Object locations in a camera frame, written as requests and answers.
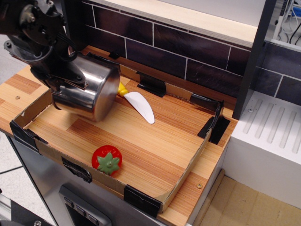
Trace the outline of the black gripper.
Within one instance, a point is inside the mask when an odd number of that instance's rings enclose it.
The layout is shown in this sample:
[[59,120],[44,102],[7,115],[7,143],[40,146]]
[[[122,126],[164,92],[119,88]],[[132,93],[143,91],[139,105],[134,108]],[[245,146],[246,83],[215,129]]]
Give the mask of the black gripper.
[[88,86],[85,75],[73,60],[66,61],[50,53],[30,64],[32,74],[48,88],[58,92],[66,85],[85,90]]

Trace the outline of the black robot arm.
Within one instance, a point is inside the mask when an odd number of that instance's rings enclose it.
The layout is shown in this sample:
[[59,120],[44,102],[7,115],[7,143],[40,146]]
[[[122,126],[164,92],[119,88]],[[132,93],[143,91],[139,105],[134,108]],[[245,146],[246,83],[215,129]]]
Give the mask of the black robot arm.
[[9,38],[4,48],[52,90],[66,84],[84,90],[88,82],[74,63],[77,49],[64,26],[63,15],[50,0],[0,2],[0,33]]

